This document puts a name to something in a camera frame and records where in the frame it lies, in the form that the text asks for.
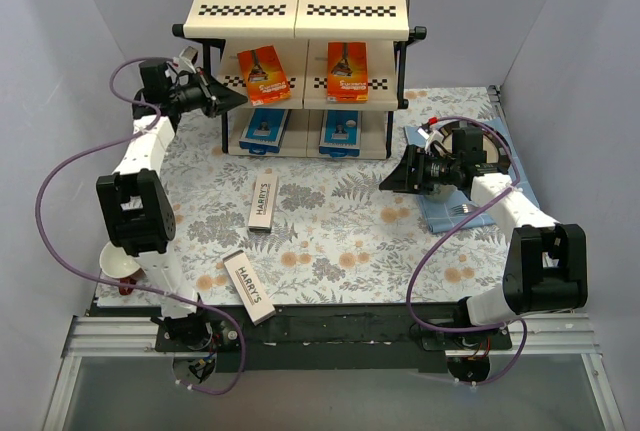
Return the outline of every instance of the white bowl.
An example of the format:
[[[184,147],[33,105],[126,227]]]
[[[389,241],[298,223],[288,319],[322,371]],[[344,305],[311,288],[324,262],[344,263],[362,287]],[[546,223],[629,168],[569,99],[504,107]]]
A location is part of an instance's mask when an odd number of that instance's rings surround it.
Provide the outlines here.
[[[100,268],[110,278],[122,279],[135,274],[140,265],[124,249],[116,248],[108,242],[100,252]]]

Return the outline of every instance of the blue package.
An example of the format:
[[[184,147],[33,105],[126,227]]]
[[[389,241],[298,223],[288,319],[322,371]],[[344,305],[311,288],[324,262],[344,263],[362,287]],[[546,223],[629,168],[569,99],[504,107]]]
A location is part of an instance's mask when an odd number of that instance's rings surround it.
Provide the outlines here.
[[[320,154],[333,158],[359,156],[361,122],[362,111],[325,111]]]
[[[256,108],[239,144],[251,154],[279,153],[289,120],[288,109]]]

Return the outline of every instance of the blue placemat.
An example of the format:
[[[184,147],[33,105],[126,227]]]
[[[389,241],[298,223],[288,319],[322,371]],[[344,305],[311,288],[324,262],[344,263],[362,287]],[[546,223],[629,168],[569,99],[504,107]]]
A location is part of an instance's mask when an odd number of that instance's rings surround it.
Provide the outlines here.
[[[491,119],[489,121],[484,121],[487,125],[491,126],[493,129],[498,131],[502,136],[507,139],[509,146],[511,147],[511,154],[513,156],[513,160],[515,161],[515,165],[520,170],[520,176],[522,180],[518,184],[519,188],[522,188],[522,192],[524,195],[536,206],[540,207],[538,204],[538,200],[533,194],[533,190],[529,185],[529,180],[527,179],[527,175],[522,169],[522,164],[520,163],[520,158],[518,158],[518,154],[516,153],[515,148],[513,147],[513,142],[511,141],[511,136],[507,132],[507,127],[504,125],[500,118]],[[425,139],[418,134],[418,128],[416,126],[405,126],[404,128],[405,134],[407,136],[408,144],[415,144],[418,146],[425,145]],[[509,168],[509,175],[511,179],[515,179],[515,174],[513,172],[513,166]],[[462,221],[465,216],[451,216],[449,214],[449,210],[454,206],[459,204],[470,203],[467,197],[464,195],[462,191],[455,191],[451,197],[445,203],[434,203],[433,201],[429,201],[424,196],[417,196],[418,206],[422,210],[422,215],[426,218],[427,224],[429,226],[429,231],[432,233],[444,233],[453,228],[456,224]],[[477,228],[478,226],[487,226],[489,224],[495,224],[493,219],[487,214],[482,213],[475,219],[472,219],[466,225],[463,226],[463,229],[467,228]]]

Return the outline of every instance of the checkered strip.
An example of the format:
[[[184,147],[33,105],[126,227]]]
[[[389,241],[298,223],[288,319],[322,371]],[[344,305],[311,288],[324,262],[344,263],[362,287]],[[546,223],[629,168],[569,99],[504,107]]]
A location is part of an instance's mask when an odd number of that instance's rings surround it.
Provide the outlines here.
[[[372,79],[368,84],[371,89],[389,89],[389,86],[387,86],[387,82],[387,78]]]
[[[308,4],[307,16],[313,15],[319,16],[376,16],[384,18],[388,16],[390,18],[396,17],[395,6],[327,6],[324,4]]]
[[[372,79],[367,84],[371,89],[389,89],[388,83],[389,80],[387,78],[382,79]],[[313,87],[316,89],[324,88],[327,89],[327,78],[313,78]]]
[[[251,5],[248,4],[246,6],[229,6],[227,4],[223,6],[219,6],[217,4],[207,5],[203,4],[200,6],[200,11],[198,12],[199,16],[273,16],[279,15],[284,16],[286,14],[287,5],[286,4],[258,4]]]
[[[225,76],[224,80],[222,81],[222,85],[223,86],[231,86],[232,88],[237,88],[237,87],[242,87],[242,88],[246,88],[247,85],[244,83],[244,79],[242,79],[242,76]],[[296,77],[293,76],[291,78],[289,78],[289,88],[291,89],[295,89],[296,87]]]

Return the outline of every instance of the shelf rack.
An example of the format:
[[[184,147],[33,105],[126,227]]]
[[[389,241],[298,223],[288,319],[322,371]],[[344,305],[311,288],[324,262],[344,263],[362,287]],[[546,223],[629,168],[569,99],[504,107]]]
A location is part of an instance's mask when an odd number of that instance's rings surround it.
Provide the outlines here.
[[[287,149],[286,156],[300,157],[328,157],[321,155],[314,144],[319,142],[323,110],[329,107],[322,86],[328,40],[366,41],[370,101],[331,104],[330,108],[372,111],[363,119],[359,158],[385,159],[391,156],[394,111],[407,109],[409,104],[404,99],[407,47],[425,39],[427,30],[423,26],[408,27],[410,0],[370,2],[374,5],[365,6],[362,0],[261,0],[261,4],[251,0],[194,0],[187,21],[174,24],[172,31],[176,37],[202,45],[203,68],[209,73],[212,71],[211,48],[218,49],[221,59],[218,81],[241,94],[246,93],[246,88],[238,76],[235,54],[268,44],[274,45],[277,51],[280,48],[278,55],[294,87],[289,100],[271,107],[295,110],[291,112],[282,147]],[[207,37],[214,33],[215,38]],[[307,49],[306,53],[302,52],[303,48]],[[231,132],[228,116],[221,116],[222,150],[249,155],[247,150],[240,149],[237,141],[250,119],[251,108],[232,112],[236,113],[236,119]],[[367,138],[369,132],[376,137]]]

